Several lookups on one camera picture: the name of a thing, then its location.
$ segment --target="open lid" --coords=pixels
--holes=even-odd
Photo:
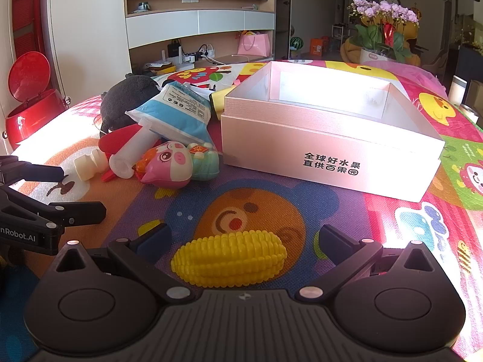
[[[26,102],[44,92],[50,81],[50,65],[39,52],[21,55],[8,74],[8,89],[13,97]]]

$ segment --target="pink box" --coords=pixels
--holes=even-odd
[[[418,202],[444,141],[392,83],[270,62],[225,97],[226,164]]]

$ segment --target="triangular cutout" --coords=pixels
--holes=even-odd
[[[418,271],[426,271],[426,272],[433,271],[431,264],[428,262],[428,260],[426,260],[426,257],[424,256],[423,252],[419,249],[412,250],[408,260],[404,265],[404,268],[416,269]]]
[[[70,249],[64,255],[59,267],[57,267],[57,272],[74,271],[83,268],[85,268],[85,265],[77,249]]]

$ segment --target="yellow toy corn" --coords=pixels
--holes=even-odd
[[[240,287],[271,279],[286,258],[287,250],[274,233],[238,231],[181,246],[171,260],[171,270],[201,287]]]

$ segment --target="pink gift bag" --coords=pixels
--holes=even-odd
[[[268,34],[242,35],[238,44],[238,54],[269,57],[270,40]]]

